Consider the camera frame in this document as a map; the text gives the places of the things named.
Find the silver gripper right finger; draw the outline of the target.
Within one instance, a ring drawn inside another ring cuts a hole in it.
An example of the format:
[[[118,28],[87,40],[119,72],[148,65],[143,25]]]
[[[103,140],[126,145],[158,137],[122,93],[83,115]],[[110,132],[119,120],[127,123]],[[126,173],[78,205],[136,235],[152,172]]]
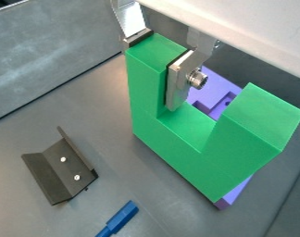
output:
[[[200,71],[203,62],[213,53],[217,39],[195,28],[188,28],[186,43],[191,47],[170,63],[167,67],[167,85],[164,105],[175,111],[188,96],[192,87],[200,90],[209,76]]]

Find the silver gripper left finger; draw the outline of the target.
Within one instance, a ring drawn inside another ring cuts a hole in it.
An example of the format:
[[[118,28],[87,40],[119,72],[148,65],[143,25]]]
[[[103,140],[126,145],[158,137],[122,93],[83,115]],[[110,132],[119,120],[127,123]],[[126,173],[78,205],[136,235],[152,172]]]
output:
[[[146,27],[142,7],[135,0],[110,0],[111,9],[122,29],[123,51],[143,41],[152,31]]]

